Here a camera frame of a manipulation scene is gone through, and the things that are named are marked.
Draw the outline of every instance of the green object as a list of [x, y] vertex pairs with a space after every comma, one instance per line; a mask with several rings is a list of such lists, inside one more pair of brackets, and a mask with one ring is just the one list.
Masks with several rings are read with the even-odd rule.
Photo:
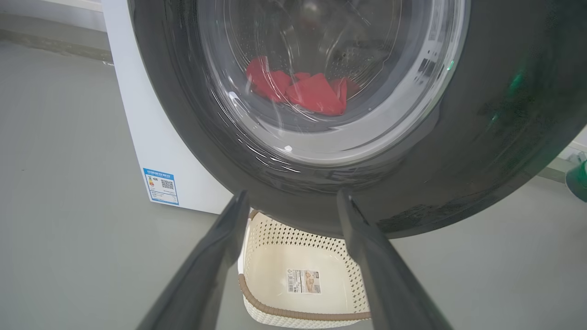
[[566, 186], [570, 191], [587, 202], [587, 161], [568, 171], [565, 177]]

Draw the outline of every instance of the door glass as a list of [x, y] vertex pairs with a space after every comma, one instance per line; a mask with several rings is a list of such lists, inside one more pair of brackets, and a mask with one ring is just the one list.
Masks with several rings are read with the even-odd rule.
[[464, 41], [466, 0], [198, 1], [225, 114], [319, 166], [372, 157], [431, 112]]

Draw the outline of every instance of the white washing machine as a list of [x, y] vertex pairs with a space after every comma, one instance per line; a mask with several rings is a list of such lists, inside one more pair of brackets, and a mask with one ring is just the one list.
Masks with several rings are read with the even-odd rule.
[[105, 0], [103, 8], [137, 170], [149, 199], [219, 214], [232, 194], [194, 157], [167, 118], [139, 54], [128, 3]]
[[341, 237], [336, 192], [350, 187], [395, 238], [496, 203], [585, 127], [585, 9], [547, 2], [103, 9], [151, 201], [220, 213], [248, 190], [273, 218]]

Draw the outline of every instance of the white laundry basket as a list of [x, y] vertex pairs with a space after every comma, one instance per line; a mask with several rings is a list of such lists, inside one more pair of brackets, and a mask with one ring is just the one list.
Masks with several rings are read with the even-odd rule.
[[251, 213], [238, 259], [245, 307], [256, 321], [287, 328], [333, 328], [369, 319], [359, 266], [344, 240]]

